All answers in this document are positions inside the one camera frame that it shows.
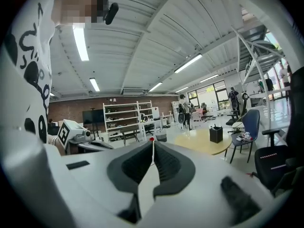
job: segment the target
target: air conditioner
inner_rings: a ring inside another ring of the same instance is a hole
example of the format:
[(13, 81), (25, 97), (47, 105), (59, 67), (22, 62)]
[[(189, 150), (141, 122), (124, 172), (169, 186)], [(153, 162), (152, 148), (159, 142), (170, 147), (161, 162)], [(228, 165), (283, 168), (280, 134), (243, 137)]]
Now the air conditioner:
[(142, 95), (145, 93), (143, 89), (123, 89), (123, 95)]

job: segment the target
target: trash bin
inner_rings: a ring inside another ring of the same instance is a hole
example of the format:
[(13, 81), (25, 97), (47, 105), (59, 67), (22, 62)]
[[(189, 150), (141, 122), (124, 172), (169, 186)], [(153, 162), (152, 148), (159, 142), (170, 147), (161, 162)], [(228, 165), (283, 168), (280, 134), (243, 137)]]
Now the trash bin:
[(167, 133), (166, 133), (166, 130), (158, 130), (156, 133), (155, 133), (155, 137), (157, 139), (157, 141), (160, 141), (160, 142), (167, 142)]

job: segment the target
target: round wooden table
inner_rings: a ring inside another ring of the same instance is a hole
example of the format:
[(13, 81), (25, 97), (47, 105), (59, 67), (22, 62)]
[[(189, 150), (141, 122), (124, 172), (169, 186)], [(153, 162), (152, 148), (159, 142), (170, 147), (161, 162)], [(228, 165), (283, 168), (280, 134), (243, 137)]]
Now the round wooden table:
[(232, 143), (230, 134), (223, 132), (223, 140), (219, 143), (210, 141), (209, 128), (191, 130), (190, 136), (186, 133), (178, 135), (176, 145), (203, 153), (216, 155), (224, 152)]

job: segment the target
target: armrest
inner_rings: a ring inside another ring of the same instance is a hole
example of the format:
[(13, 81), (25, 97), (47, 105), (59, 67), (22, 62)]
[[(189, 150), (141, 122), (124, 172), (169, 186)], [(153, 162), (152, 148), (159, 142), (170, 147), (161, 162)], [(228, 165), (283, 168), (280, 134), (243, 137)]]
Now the armrest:
[(295, 168), (301, 166), (300, 162), (295, 157), (286, 159), (285, 164), (290, 169), (295, 169)]
[(277, 130), (277, 129), (268, 129), (268, 130), (262, 131), (262, 134), (263, 135), (271, 135), (271, 134), (275, 134), (275, 133), (278, 133), (278, 132), (280, 132), (280, 130)]

